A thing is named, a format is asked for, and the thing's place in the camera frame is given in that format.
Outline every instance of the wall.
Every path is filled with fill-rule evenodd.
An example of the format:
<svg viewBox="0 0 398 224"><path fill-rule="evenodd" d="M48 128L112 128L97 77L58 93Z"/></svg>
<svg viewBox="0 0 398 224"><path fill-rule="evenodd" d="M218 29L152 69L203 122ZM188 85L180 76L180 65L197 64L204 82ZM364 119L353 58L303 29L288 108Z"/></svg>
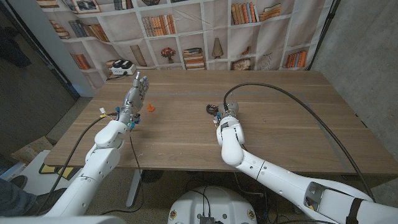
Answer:
<svg viewBox="0 0 398 224"><path fill-rule="evenodd" d="M398 1L341 1L318 70L398 161Z"/></svg>
<svg viewBox="0 0 398 224"><path fill-rule="evenodd" d="M1 11L0 26L12 26ZM10 153L45 136L75 103L22 36L14 40L32 64L19 68L0 58L0 159L13 162Z"/></svg>
<svg viewBox="0 0 398 224"><path fill-rule="evenodd" d="M94 91L82 72L76 66L64 44L61 42L48 18L36 1L9 0L18 15L24 20L28 28L43 45L54 62L72 83L80 96L94 96Z"/></svg>

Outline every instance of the book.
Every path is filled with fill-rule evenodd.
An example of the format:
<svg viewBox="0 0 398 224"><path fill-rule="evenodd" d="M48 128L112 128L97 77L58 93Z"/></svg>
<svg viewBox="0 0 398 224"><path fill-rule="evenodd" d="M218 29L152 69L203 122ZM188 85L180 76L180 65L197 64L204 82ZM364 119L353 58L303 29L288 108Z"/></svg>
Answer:
<svg viewBox="0 0 398 224"><path fill-rule="evenodd" d="M186 49L183 51L184 53L192 53L192 52L199 52L201 53L201 48L199 47L195 47L195 48L191 48L191 49Z"/></svg>
<svg viewBox="0 0 398 224"><path fill-rule="evenodd" d="M42 8L59 7L56 0L37 0L37 4Z"/></svg>
<svg viewBox="0 0 398 224"><path fill-rule="evenodd" d="M189 57L185 57L184 60L193 60L193 59L201 59L201 58L203 58L203 56L196 56L196 57L189 56Z"/></svg>
<svg viewBox="0 0 398 224"><path fill-rule="evenodd" d="M169 22L168 22L168 20L167 20L167 16L166 16L166 15L163 15L163 21L164 21L164 23L165 23L165 27L166 27L166 32L167 32L167 34L171 34L171 32L170 32L170 27L169 27Z"/></svg>
<svg viewBox="0 0 398 224"><path fill-rule="evenodd" d="M300 51L299 53L298 53L298 61L297 61L297 66L299 67L300 66L300 63L301 63L301 58L303 57L303 51Z"/></svg>
<svg viewBox="0 0 398 224"><path fill-rule="evenodd" d="M297 62L299 62L300 53L296 53L296 61L294 62L294 67L297 67Z"/></svg>
<svg viewBox="0 0 398 224"><path fill-rule="evenodd" d="M242 4L242 10L243 10L244 22L249 23L248 10L246 9L246 4Z"/></svg>
<svg viewBox="0 0 398 224"><path fill-rule="evenodd" d="M61 28L55 28L55 31L56 31L56 32L64 32L65 29L63 29L62 27L61 27Z"/></svg>
<svg viewBox="0 0 398 224"><path fill-rule="evenodd" d="M53 27L54 29L56 29L56 28L61 28L60 24L52 24L52 27Z"/></svg>
<svg viewBox="0 0 398 224"><path fill-rule="evenodd" d="M76 20L79 29L81 30L81 33L83 34L83 37L88 37L88 35L86 34L84 28L83 28L83 23L80 20Z"/></svg>
<svg viewBox="0 0 398 224"><path fill-rule="evenodd" d="M201 62L201 63L187 63L188 67L194 67L194 66L204 66L205 63Z"/></svg>
<svg viewBox="0 0 398 224"><path fill-rule="evenodd" d="M296 61L296 56L297 56L297 54L293 54L292 62L290 63L291 68L294 67L294 63Z"/></svg>
<svg viewBox="0 0 398 224"><path fill-rule="evenodd" d="M154 28L155 36L158 36L155 18L151 17L151 18L148 18L148 19L150 19L151 22L152 22L152 27Z"/></svg>
<svg viewBox="0 0 398 224"><path fill-rule="evenodd" d="M75 63L77 64L77 67L78 67L79 69L81 69L81 67L80 67L80 65L79 65L79 62L77 61L75 55L73 55L73 54L70 54L70 55L72 56L73 60L74 60Z"/></svg>
<svg viewBox="0 0 398 224"><path fill-rule="evenodd" d="M167 23L169 24L170 33L174 34L172 16L171 15L167 15L166 18L167 18Z"/></svg>
<svg viewBox="0 0 398 224"><path fill-rule="evenodd" d="M251 11L250 11L250 4L249 4L249 3L246 3L246 11L247 11L247 14L248 14L248 20L249 20L249 22L252 22L252 19L251 19Z"/></svg>
<svg viewBox="0 0 398 224"><path fill-rule="evenodd" d="M73 21L69 21L70 27L72 27L73 32L75 33L76 37L80 37L79 32L77 31L75 25L73 24Z"/></svg>
<svg viewBox="0 0 398 224"><path fill-rule="evenodd" d="M163 20L163 16L159 16L159 20L160 20L160 26L162 27L163 35L167 35L166 24L165 24L165 22Z"/></svg>
<svg viewBox="0 0 398 224"><path fill-rule="evenodd" d="M255 22L259 22L259 16L257 15L257 8L256 5L253 5L253 14L254 14L254 21Z"/></svg>
<svg viewBox="0 0 398 224"><path fill-rule="evenodd" d="M174 34L176 34L176 33L177 33L177 26L175 25L175 18L174 18L174 15L172 15L172 22L173 22Z"/></svg>
<svg viewBox="0 0 398 224"><path fill-rule="evenodd" d="M142 55L139 46L138 45L132 45L132 46L130 46L130 49L132 51L132 54L134 54L134 57L136 58L138 64L140 66L145 66L146 67L147 64L145 62L144 56Z"/></svg>
<svg viewBox="0 0 398 224"><path fill-rule="evenodd" d="M185 62L187 62L187 63L198 63L198 62L202 62L202 61L203 61L203 58L191 59L191 60L185 59Z"/></svg>
<svg viewBox="0 0 398 224"><path fill-rule="evenodd" d="M74 55L74 58L76 59L77 63L78 63L78 67L80 69L84 69L84 65L83 65L83 61L80 60L78 55Z"/></svg>
<svg viewBox="0 0 398 224"><path fill-rule="evenodd" d="M152 32L152 37L155 37L156 33L155 33L154 24L152 23L152 19L150 17L147 17L147 21L148 21L148 25L150 27L150 31Z"/></svg>
<svg viewBox="0 0 398 224"><path fill-rule="evenodd" d="M84 37L83 31L80 29L80 26L77 23L77 21L73 21L73 25L76 27L76 30L79 33L79 37Z"/></svg>
<svg viewBox="0 0 398 224"><path fill-rule="evenodd" d="M304 66L305 66L305 60L306 60L306 58L307 58L307 51L304 50L304 51L303 51L302 58L301 58L301 61L300 61L299 67L304 67Z"/></svg>
<svg viewBox="0 0 398 224"><path fill-rule="evenodd" d="M90 69L91 67L90 67L90 65L88 64L88 62L87 62L87 60L86 60L86 57L85 57L84 55L78 55L78 56L80 57L81 61L83 62L83 65L84 65L85 69L86 69L86 70L87 70L87 69Z"/></svg>
<svg viewBox="0 0 398 224"><path fill-rule="evenodd" d="M286 60L286 64L285 64L286 68L289 68L289 63L290 63L291 59L292 59L292 55L290 54L289 56L287 56L287 60Z"/></svg>
<svg viewBox="0 0 398 224"><path fill-rule="evenodd" d="M98 31L100 32L100 34L101 34L101 36L102 36L102 38L103 38L103 41L109 42L109 39L108 39L108 37L106 36L106 34L105 34L104 30L102 29L101 25L95 24L95 26L97 27Z"/></svg>
<svg viewBox="0 0 398 224"><path fill-rule="evenodd" d="M184 53L184 58L200 57L200 56L203 56L202 53L198 53L198 52Z"/></svg>
<svg viewBox="0 0 398 224"><path fill-rule="evenodd" d="M241 15L242 23L243 23L243 24L246 23L246 22L244 21L244 15L243 15L242 4L239 5L239 13L240 13L240 15Z"/></svg>
<svg viewBox="0 0 398 224"><path fill-rule="evenodd" d="M120 10L118 0L113 0L113 3L114 3L114 9Z"/></svg>
<svg viewBox="0 0 398 224"><path fill-rule="evenodd" d="M255 12L257 11L257 10L254 10L254 4L253 4L253 2L250 2L249 3L249 8L250 8L250 15L251 15L251 20L252 20L252 22L256 22L256 15L255 15Z"/></svg>
<svg viewBox="0 0 398 224"><path fill-rule="evenodd" d="M127 2L127 8L128 8L128 9L132 9L132 2L131 2L131 0L126 0L126 2Z"/></svg>
<svg viewBox="0 0 398 224"><path fill-rule="evenodd" d="M268 12L268 11L271 11L271 10L277 9L277 8L279 8L279 10L281 9L281 4L280 3L275 4L275 5L271 6L271 7L265 7L264 8L264 12Z"/></svg>
<svg viewBox="0 0 398 224"><path fill-rule="evenodd" d="M95 37L101 40L101 34L98 32L97 28L94 25L88 25L88 27L95 33Z"/></svg>
<svg viewBox="0 0 398 224"><path fill-rule="evenodd" d="M205 67L198 67L198 68L187 68L187 70L204 70Z"/></svg>
<svg viewBox="0 0 398 224"><path fill-rule="evenodd" d="M144 25L145 33L147 34L148 37L150 37L150 32L147 26L146 17L142 17L141 20L142 20L142 25Z"/></svg>
<svg viewBox="0 0 398 224"><path fill-rule="evenodd" d="M231 10L232 10L232 20L234 21L234 25L238 25L239 22L238 22L238 17L236 16L235 4L232 4Z"/></svg>
<svg viewBox="0 0 398 224"><path fill-rule="evenodd" d="M241 17L241 11L239 10L239 4L235 4L235 11L236 11L236 17L238 18L238 24L242 24L242 17Z"/></svg>
<svg viewBox="0 0 398 224"><path fill-rule="evenodd" d="M65 31L65 32L57 32L57 35L60 36L60 37L63 37L63 36L69 35L69 33L68 33L68 31Z"/></svg>
<svg viewBox="0 0 398 224"><path fill-rule="evenodd" d="M93 31L92 29L90 29L90 28L88 27L88 25L83 25L83 27L85 28L85 30L87 30L88 35L89 35L90 37L95 37L95 36L96 36L95 33L94 33L94 31Z"/></svg>

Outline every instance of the orange object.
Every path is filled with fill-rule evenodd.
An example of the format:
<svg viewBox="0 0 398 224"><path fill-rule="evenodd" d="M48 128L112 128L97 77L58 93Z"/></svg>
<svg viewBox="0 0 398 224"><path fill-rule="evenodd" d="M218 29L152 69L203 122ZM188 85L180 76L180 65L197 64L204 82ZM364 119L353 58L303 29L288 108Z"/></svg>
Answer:
<svg viewBox="0 0 398 224"><path fill-rule="evenodd" d="M147 110L148 110L149 112L153 112L153 111L155 110L155 108L154 108L154 106L152 106L150 103L148 103Z"/></svg>

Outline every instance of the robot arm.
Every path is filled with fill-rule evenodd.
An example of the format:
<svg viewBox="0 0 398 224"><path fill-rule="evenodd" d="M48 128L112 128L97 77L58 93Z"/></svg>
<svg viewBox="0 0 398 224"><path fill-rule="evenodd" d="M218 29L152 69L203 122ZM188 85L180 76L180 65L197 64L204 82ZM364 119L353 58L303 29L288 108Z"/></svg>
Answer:
<svg viewBox="0 0 398 224"><path fill-rule="evenodd" d="M131 123L138 122L138 111L149 87L147 77L140 79L140 73L133 82L123 101L121 111L115 120L95 136L95 144L86 155L86 164L79 176L71 183L45 217L69 217L84 215L102 180L117 166L124 140Z"/></svg>
<svg viewBox="0 0 398 224"><path fill-rule="evenodd" d="M283 196L314 220L332 223L349 223L350 220L389 223L390 220L393 223L398 219L398 209L374 203L368 195L349 185L303 177L248 153L241 148L244 134L236 112L222 112L216 131L221 156L228 165Z"/></svg>

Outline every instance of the small white device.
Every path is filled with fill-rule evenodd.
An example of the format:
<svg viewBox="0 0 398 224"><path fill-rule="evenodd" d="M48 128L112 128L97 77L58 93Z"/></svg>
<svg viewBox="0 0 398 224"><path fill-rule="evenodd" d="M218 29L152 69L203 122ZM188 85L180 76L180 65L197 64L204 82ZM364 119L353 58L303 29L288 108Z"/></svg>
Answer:
<svg viewBox="0 0 398 224"><path fill-rule="evenodd" d="M113 75L133 75L137 68L131 61L128 60L117 60L112 64L111 71Z"/></svg>

